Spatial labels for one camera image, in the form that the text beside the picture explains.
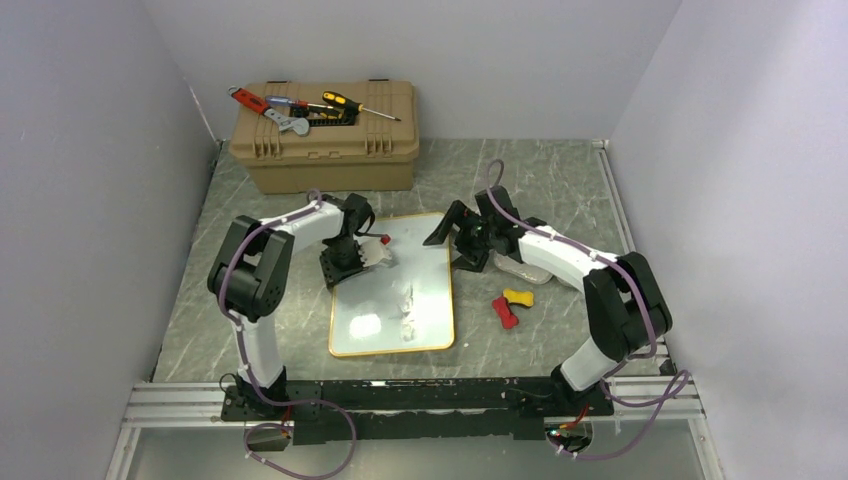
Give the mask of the red bone shaped eraser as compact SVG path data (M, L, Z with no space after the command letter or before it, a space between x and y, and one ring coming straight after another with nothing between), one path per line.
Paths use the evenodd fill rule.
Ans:
M510 303L504 296L493 300L491 306L504 330L511 330L519 324L518 317L512 312Z

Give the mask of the yellow framed whiteboard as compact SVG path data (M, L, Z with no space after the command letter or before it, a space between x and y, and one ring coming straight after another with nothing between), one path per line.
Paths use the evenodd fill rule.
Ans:
M389 237L390 257L334 288L333 356L444 350L454 343L450 247L423 244L443 217L428 212L375 222L370 231Z

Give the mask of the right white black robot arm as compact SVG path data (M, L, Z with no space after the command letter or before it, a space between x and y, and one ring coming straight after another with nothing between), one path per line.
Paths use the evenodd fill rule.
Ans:
M454 201L424 245L451 238L456 269L480 272L497 253L539 268L584 296L589 338L552 372L551 401L557 411L578 413L589 402L589 390L605 376L631 359L655 354L672 317L645 256L593 249L540 219L523 219L500 186L478 192L475 201L475 208Z

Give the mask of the yellow bone shaped eraser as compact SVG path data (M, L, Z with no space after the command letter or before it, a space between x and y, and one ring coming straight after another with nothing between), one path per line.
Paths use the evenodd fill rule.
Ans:
M502 296L510 305L520 305L526 308L534 306L535 297L531 291L515 290L506 288L502 291Z

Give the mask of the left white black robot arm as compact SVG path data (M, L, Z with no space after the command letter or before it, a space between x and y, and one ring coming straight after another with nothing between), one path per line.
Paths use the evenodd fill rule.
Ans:
M359 275L375 262L367 254L385 250L369 236L375 216L367 199L339 199L313 190L302 208L266 219L237 217L229 227L207 279L208 290L230 321L240 358L237 377L251 389L248 407L264 420L279 417L287 406L286 368L270 320L281 304L294 254L313 244L324 249L319 266L327 289Z

